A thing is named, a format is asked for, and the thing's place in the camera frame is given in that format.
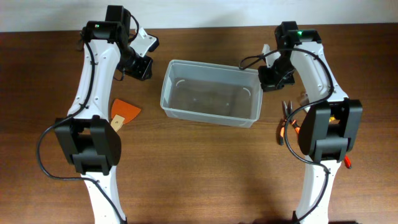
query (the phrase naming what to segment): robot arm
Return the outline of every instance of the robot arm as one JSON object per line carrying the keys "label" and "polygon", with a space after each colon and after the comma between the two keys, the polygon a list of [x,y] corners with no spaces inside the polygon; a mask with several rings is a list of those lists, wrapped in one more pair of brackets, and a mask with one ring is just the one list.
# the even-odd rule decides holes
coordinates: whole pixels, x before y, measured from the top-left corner
{"label": "robot arm", "polygon": [[[300,221],[304,223],[328,223],[328,204],[333,181],[345,154],[352,150],[362,115],[359,100],[351,100],[340,88],[328,66],[322,40],[315,30],[299,30],[295,22],[283,22],[275,30],[278,49],[302,49],[318,55],[331,76],[334,91],[322,103],[311,106],[298,135],[298,144],[305,159],[325,165],[330,174],[325,193],[318,207]],[[270,52],[264,46],[263,54]],[[266,66],[259,67],[259,79],[264,91],[280,90],[285,84],[294,84],[293,72],[298,71],[308,99],[311,102],[328,96],[330,83],[320,62],[309,54],[281,50],[266,57]],[[329,124],[334,116],[340,122]],[[305,165],[302,198],[294,214],[303,217],[318,201],[325,182],[325,171],[320,166]]]}
{"label": "robot arm", "polygon": [[85,58],[80,84],[68,115],[85,101],[91,82],[92,63],[95,73],[86,108],[70,121],[55,128],[65,157],[82,177],[96,180],[113,205],[97,186],[85,180],[95,223],[127,223],[121,209],[116,183],[116,167],[121,157],[121,140],[108,121],[108,103],[115,69],[139,80],[152,76],[152,59],[146,56],[159,45],[159,40],[143,28],[128,45],[130,12],[122,6],[108,6],[104,22],[89,21],[83,28]]}

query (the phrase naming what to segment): wooden surface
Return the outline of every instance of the wooden surface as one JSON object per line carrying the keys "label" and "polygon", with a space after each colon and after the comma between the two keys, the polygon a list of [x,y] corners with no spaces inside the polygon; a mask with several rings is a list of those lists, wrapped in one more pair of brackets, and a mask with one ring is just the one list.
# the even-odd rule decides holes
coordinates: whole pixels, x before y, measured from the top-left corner
{"label": "wooden surface", "polygon": [[[328,63],[364,114],[353,169],[338,171],[330,220],[396,223],[398,220],[397,24],[311,26],[318,29]],[[304,90],[297,84],[265,93],[252,128],[166,117],[159,105],[172,59],[237,65],[265,43],[275,48],[274,27],[149,30],[160,39],[153,77],[114,82],[111,98],[140,108],[119,131],[121,204],[130,223],[239,223],[289,219],[297,207],[304,164],[275,138],[281,101]],[[39,134],[65,116],[77,91],[83,54],[78,32],[0,34],[0,222],[93,223],[82,182],[51,180],[35,160]],[[301,123],[304,114],[297,116]],[[289,129],[294,142],[295,133]],[[53,174],[76,176],[50,134],[42,146]]]}

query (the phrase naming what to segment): orange object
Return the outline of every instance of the orange object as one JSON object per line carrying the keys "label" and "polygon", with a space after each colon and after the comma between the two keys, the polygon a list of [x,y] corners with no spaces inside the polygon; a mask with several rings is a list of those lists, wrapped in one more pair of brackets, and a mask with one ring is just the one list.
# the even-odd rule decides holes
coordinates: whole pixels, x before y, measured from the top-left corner
{"label": "orange object", "polygon": [[291,123],[298,134],[300,132],[300,126],[297,124],[296,120],[292,121]]}
{"label": "orange object", "polygon": [[114,118],[116,115],[119,115],[124,118],[123,124],[127,124],[128,122],[132,121],[140,112],[140,108],[116,99],[112,105],[111,117]]}
{"label": "orange object", "polygon": [[115,131],[119,131],[123,124],[127,124],[128,122],[132,121],[139,114],[140,111],[140,108],[116,99],[113,102],[111,109],[112,128]]}
{"label": "orange object", "polygon": [[348,158],[348,156],[344,157],[344,164],[346,165],[346,167],[347,167],[348,169],[353,168],[353,166],[351,165],[351,161],[350,161],[350,159]]}
{"label": "orange object", "polygon": [[284,135],[285,135],[285,125],[282,124],[283,126],[280,129],[279,133],[279,145],[283,146],[284,145]]}

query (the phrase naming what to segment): orange tool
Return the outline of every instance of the orange tool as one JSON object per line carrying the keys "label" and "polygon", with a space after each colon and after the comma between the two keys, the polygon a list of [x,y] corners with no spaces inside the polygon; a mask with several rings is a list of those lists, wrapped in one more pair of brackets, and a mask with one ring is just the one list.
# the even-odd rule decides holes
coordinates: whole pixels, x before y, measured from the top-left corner
{"label": "orange tool", "polygon": [[112,122],[111,126],[118,131],[123,124],[132,121],[141,111],[140,108],[130,105],[124,101],[116,99],[111,109]]}
{"label": "orange tool", "polygon": [[[285,134],[285,124],[286,124],[286,120],[287,117],[293,113],[293,103],[291,101],[289,101],[289,107],[287,107],[286,102],[282,101],[282,108],[284,111],[284,122],[282,123],[282,127],[280,128],[280,133],[279,133],[279,144],[281,146],[284,145],[284,134]],[[293,126],[293,128],[296,130],[296,133],[298,134],[300,132],[300,126],[297,124],[296,120],[290,121],[291,125]]]}
{"label": "orange tool", "polygon": [[351,161],[350,161],[350,159],[348,158],[348,156],[344,157],[344,164],[346,165],[346,167],[347,167],[348,169],[353,168],[353,166],[352,166],[352,164],[351,164]]}

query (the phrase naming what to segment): clear plastic container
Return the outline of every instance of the clear plastic container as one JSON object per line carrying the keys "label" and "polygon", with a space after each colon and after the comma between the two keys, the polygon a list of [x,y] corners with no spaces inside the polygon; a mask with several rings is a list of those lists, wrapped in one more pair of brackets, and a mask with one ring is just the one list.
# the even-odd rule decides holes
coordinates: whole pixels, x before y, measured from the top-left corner
{"label": "clear plastic container", "polygon": [[172,60],[160,105],[171,118],[250,128],[260,117],[262,90],[254,69]]}

